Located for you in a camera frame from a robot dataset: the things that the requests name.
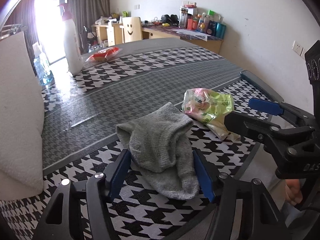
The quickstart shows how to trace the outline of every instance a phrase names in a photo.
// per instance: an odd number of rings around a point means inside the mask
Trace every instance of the screw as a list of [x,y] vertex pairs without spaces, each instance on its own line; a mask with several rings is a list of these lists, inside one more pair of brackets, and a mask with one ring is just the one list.
[[96,179],[101,179],[103,176],[104,176],[104,174],[103,174],[102,172],[97,172],[97,173],[94,175],[94,177],[95,177]]
[[270,126],[270,129],[271,129],[272,131],[276,131],[276,132],[279,131],[279,128],[278,128],[278,127],[275,127],[275,126]]
[[287,153],[289,153],[290,155],[297,155],[297,150],[292,148],[292,147],[288,147],[287,148]]
[[256,185],[260,185],[262,182],[260,179],[253,179],[253,183]]
[[63,186],[66,186],[66,185],[68,185],[70,183],[70,179],[63,179],[62,181],[61,181],[61,184],[63,185]]
[[226,179],[228,177],[228,174],[226,174],[225,172],[220,172],[219,177],[221,179]]

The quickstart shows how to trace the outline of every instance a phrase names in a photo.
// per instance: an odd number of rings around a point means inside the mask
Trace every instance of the gray bedsheet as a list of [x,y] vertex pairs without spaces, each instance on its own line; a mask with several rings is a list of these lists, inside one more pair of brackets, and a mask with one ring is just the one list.
[[167,102],[177,104],[187,89],[230,82],[241,71],[217,54],[174,38],[119,47],[123,50],[118,59],[74,76],[67,89],[52,87],[43,92],[47,110],[43,163],[49,167],[44,174],[114,140],[116,124],[149,114]]
[[[148,42],[154,43],[158,50],[146,45],[141,48],[140,42],[130,43],[132,49],[140,45],[139,49],[146,51],[123,54],[43,91],[44,191],[31,198],[0,201],[0,211],[19,239],[32,238],[44,208],[62,179],[86,180],[117,159],[123,149],[114,134],[117,123],[148,114],[168,101],[179,107],[186,89],[207,87],[230,93],[236,111],[263,120],[268,117],[248,107],[252,97],[267,98],[240,80],[241,69],[236,65],[176,39],[172,40],[176,47],[170,49],[160,49],[157,40]],[[196,121],[187,136],[193,149],[202,151],[207,161],[230,175],[239,175],[240,167],[246,166],[246,159],[259,147],[244,137],[240,141],[232,138],[221,141]],[[188,201],[162,196],[145,181],[134,164],[119,195],[113,203],[108,203],[108,210],[116,233],[128,240],[177,239],[214,208],[201,192]],[[85,201],[81,202],[81,212],[85,239],[91,239]]]

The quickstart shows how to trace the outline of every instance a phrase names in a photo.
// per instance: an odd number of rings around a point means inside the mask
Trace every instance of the sunlight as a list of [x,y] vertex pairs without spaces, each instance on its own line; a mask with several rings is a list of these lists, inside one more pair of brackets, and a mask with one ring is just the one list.
[[59,0],[36,0],[35,8],[39,40],[48,61],[52,63],[65,56],[64,24],[60,14]]

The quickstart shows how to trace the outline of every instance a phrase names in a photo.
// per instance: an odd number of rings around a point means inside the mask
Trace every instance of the smiley face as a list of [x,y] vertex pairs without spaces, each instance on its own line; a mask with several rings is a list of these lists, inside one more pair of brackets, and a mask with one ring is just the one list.
[[[130,24],[130,27],[132,28],[132,24]],[[128,24],[128,28],[129,28],[129,24]],[[129,35],[132,35],[133,31],[129,32],[129,30],[128,30],[128,33],[129,33]]]

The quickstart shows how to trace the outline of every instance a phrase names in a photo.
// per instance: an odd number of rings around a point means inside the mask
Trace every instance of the white spray bottle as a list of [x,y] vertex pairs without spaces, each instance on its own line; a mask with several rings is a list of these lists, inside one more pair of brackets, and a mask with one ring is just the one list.
[[74,76],[79,74],[83,68],[76,25],[73,22],[71,12],[68,10],[68,4],[62,3],[60,6],[62,6],[64,10],[62,14],[62,20],[65,26],[63,38],[64,51],[69,65],[69,71]]

